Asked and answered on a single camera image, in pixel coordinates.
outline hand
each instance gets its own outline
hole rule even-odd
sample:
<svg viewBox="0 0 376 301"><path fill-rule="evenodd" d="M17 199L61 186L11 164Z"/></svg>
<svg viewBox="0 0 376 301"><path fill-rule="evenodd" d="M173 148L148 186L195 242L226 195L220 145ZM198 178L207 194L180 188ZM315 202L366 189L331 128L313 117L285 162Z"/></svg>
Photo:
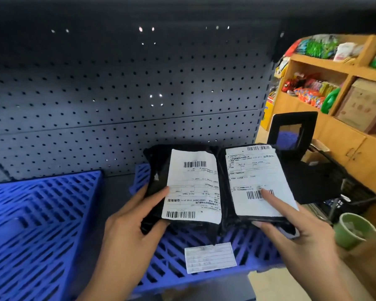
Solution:
<svg viewBox="0 0 376 301"><path fill-rule="evenodd" d="M123 301L144 276L169 224L161 219L142 234L142 219L169 193L165 187L144 199L146 189L147 185L107 219L95 271L77 301Z"/></svg>
<svg viewBox="0 0 376 301"><path fill-rule="evenodd" d="M349 301L351 296L340 275L334 231L305 208L299 211L265 189L262 197L285 216L300 232L299 238L287 239L270 223L253 222L269 237L291 275L313 301Z"/></svg>

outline black package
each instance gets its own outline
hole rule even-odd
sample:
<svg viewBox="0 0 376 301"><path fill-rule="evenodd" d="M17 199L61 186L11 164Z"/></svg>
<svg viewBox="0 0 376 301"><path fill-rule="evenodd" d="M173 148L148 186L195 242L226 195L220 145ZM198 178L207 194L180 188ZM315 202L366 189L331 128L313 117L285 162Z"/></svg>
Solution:
<svg viewBox="0 0 376 301"><path fill-rule="evenodd" d="M146 196L150 196L167 185L168 172L170 167L170 158L172 149L179 151L205 151L216 157L218 181L220 188L221 204L221 223L217 225L210 222L199 222L189 220L170 220L173 224L183 224L184 226L202 228L206 231L207 237L211 243L216 243L217 236L223 235L231 226L237 224L249 224L252 220L271 222L278 226L283 226L288 232L295 232L292 225L285 217L255 217L240 216L238 217L234 203L232 201L229 177L226 166L226 149L218 146L206 146L203 144L181 144L181 145L155 145L144 150L144 155L149 161L151 175ZM142 232L148 232L151 227L161 218L164 200L156 205L147 217L142 221Z"/></svg>

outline fingernail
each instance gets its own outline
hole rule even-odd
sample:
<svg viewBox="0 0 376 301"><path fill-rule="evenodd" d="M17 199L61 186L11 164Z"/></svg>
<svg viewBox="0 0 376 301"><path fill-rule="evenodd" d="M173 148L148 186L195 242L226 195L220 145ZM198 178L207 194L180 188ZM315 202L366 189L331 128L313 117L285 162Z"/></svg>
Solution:
<svg viewBox="0 0 376 301"><path fill-rule="evenodd" d="M258 228L262 227L262 223L263 223L263 222L252 221L252 224L255 225L255 226L258 227Z"/></svg>

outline tile floor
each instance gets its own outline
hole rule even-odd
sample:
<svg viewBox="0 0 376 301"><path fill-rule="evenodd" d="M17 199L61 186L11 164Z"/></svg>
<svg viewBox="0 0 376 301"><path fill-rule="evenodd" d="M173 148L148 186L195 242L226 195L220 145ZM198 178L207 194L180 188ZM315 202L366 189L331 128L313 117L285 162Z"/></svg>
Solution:
<svg viewBox="0 0 376 301"><path fill-rule="evenodd" d="M267 141L268 132L259 127L255 143ZM344 263L341 271L354 301L373 301L356 276ZM264 273L251 272L248 275L257 301L310 301L302 287L286 268L275 268Z"/></svg>

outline green trash can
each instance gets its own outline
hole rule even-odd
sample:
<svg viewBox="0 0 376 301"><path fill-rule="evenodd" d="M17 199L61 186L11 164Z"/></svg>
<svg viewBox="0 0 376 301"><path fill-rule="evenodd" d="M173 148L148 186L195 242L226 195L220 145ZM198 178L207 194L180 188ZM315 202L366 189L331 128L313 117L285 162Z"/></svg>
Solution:
<svg viewBox="0 0 376 301"><path fill-rule="evenodd" d="M334 225L336 243L351 250L376 233L376 228L365 218L354 213L343 213Z"/></svg>

